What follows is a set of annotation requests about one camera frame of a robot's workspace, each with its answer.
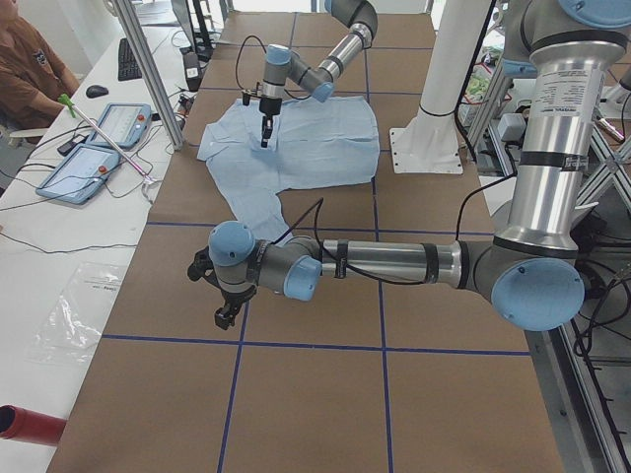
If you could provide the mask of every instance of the plastic bag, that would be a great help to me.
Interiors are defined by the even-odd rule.
[[[88,365],[127,266],[81,263],[27,349],[27,359]]]

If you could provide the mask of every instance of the table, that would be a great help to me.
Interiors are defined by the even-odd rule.
[[[180,53],[172,45],[172,37],[176,31],[173,28],[145,29],[169,94],[178,91],[178,87],[186,86]],[[118,40],[119,38],[112,42],[73,98],[77,106],[94,118],[99,117],[109,102],[152,103],[142,80],[122,83],[116,81]],[[87,99],[85,91],[93,84],[107,86],[109,95]],[[77,120],[64,111],[43,140],[76,125]],[[30,163],[56,165],[62,158],[55,149],[66,139],[59,139],[36,151]],[[161,128],[141,156],[153,164],[153,175],[162,177],[169,165],[172,151],[169,138],[164,128]],[[28,169],[34,168],[23,170],[19,178],[35,185],[40,184],[49,172],[49,169],[44,168]],[[114,193],[120,194],[139,181],[139,175],[130,166],[123,165],[110,178],[108,185]],[[0,209],[38,200],[42,199],[35,195],[31,187],[14,181],[0,199]],[[76,248],[90,244],[136,244],[149,209],[150,204],[141,195],[140,189],[121,199],[113,199],[102,189],[81,207],[46,202],[0,211],[0,225],[7,235],[46,249]],[[126,266],[133,252],[133,248],[117,248],[45,255],[0,237],[0,403],[15,404],[57,417],[68,417],[87,367],[29,362],[25,359],[25,349],[81,262]],[[3,471],[44,471],[53,452],[54,448],[50,447],[0,441],[0,463]]]
[[[235,329],[213,326],[221,298],[185,270],[232,214],[195,145],[240,96],[248,34],[315,64],[345,28],[318,14],[229,18],[48,471],[561,471],[524,334],[477,295],[328,279],[309,304],[261,290]],[[324,196],[324,237],[453,239],[475,167],[397,175],[389,158],[388,130],[416,113],[433,43],[429,16],[380,16],[374,48],[337,85],[375,111],[377,175],[283,192],[288,222]],[[257,46],[240,73],[260,80]],[[491,237],[481,195],[462,228]]]

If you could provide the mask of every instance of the computer mouse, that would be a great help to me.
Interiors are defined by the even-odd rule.
[[[96,97],[106,96],[107,94],[109,94],[109,90],[107,89],[107,87],[99,86],[96,84],[90,86],[86,90],[86,97],[88,99],[95,99]]]

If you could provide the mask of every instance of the brown shirt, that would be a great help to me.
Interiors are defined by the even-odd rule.
[[[0,108],[22,128],[45,128],[55,119],[29,107],[37,91],[56,101],[66,93],[64,63],[39,32],[19,18],[9,27],[15,46],[0,45]]]

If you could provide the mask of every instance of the person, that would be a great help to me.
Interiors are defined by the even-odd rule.
[[[0,0],[0,109],[20,128],[47,128],[79,82],[41,34],[18,13],[18,0]]]

